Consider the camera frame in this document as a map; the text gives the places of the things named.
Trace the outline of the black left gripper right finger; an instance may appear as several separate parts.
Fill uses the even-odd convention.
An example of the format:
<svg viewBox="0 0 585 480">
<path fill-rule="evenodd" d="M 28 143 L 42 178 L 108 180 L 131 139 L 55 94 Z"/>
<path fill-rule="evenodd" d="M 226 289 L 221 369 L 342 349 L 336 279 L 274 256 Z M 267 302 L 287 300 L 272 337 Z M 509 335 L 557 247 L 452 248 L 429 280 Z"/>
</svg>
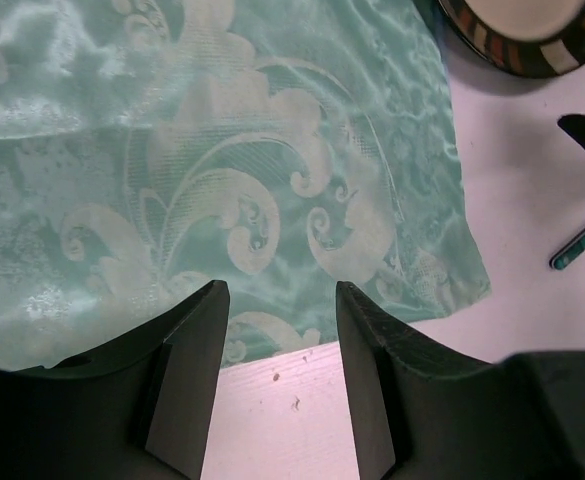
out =
<svg viewBox="0 0 585 480">
<path fill-rule="evenodd" d="M 350 282 L 336 319 L 361 478 L 585 479 L 585 351 L 484 362 Z"/>
</svg>

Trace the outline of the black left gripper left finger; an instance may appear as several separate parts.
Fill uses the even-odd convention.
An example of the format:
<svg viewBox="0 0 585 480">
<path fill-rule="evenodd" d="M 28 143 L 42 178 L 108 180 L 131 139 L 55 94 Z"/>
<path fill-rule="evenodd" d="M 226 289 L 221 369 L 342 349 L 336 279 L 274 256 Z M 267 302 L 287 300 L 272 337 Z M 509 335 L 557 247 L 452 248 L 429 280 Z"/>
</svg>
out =
<svg viewBox="0 0 585 480">
<path fill-rule="evenodd" d="M 54 367 L 0 370 L 0 479 L 199 478 L 229 303 L 214 280 Z"/>
</svg>

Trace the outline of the green patterned cloth placemat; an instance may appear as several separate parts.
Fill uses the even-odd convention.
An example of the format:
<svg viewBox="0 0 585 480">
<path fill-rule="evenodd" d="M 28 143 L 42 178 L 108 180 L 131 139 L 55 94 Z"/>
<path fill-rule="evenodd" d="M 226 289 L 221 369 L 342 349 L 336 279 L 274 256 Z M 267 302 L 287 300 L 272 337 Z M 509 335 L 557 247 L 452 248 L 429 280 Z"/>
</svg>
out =
<svg viewBox="0 0 585 480">
<path fill-rule="evenodd" d="M 0 1 L 0 368 L 213 279 L 223 364 L 490 292 L 430 1 Z"/>
</svg>

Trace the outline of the dark rimmed dinner plate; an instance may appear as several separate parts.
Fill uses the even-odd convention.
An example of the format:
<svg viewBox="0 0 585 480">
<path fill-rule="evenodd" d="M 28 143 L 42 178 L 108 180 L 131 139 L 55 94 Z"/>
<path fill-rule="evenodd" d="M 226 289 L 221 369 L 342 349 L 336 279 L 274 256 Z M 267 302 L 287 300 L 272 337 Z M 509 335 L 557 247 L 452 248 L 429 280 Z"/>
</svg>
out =
<svg viewBox="0 0 585 480">
<path fill-rule="evenodd" d="M 512 75 L 549 79 L 585 64 L 585 1 L 438 3 L 477 55 Z"/>
</svg>

